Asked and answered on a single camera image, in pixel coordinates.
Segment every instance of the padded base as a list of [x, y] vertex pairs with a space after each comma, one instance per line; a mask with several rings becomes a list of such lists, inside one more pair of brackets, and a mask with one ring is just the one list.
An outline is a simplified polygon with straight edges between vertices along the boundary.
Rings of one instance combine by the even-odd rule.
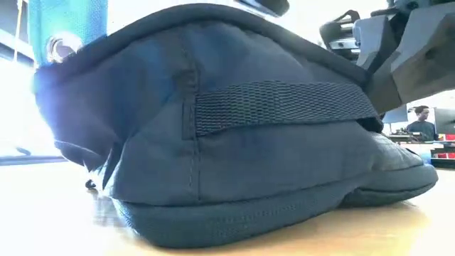
[[[423, 179], [405, 189], [390, 184], [413, 176]], [[250, 201], [158, 207], [114, 200], [127, 224], [150, 243], [195, 248], [223, 245], [300, 223], [342, 206], [379, 206], [418, 196], [437, 182], [432, 166], [368, 173], [322, 186]]]

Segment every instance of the dark blue backpack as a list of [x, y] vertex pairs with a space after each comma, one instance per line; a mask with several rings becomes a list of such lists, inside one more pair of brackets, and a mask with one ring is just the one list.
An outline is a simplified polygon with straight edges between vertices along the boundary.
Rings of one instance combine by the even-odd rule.
[[367, 71], [247, 12], [177, 6], [35, 76], [69, 160], [164, 247], [206, 247], [436, 182], [381, 135]]

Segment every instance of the black webbing strap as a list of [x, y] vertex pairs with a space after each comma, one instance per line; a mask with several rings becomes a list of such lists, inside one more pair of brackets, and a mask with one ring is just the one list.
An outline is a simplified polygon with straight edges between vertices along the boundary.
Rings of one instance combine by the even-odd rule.
[[368, 97], [354, 84], [264, 81], [196, 95], [199, 137], [234, 127], [359, 119], [380, 122]]

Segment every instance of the man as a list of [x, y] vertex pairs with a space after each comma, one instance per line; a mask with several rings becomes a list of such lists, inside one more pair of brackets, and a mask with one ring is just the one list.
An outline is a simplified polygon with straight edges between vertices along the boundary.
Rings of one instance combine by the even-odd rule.
[[427, 106], [418, 106], [415, 108], [415, 114], [417, 115], [417, 121], [407, 126], [408, 132], [421, 132], [423, 135], [422, 140], [424, 142], [431, 142], [438, 140], [438, 134], [436, 134], [436, 128], [431, 122], [427, 122], [429, 108]]

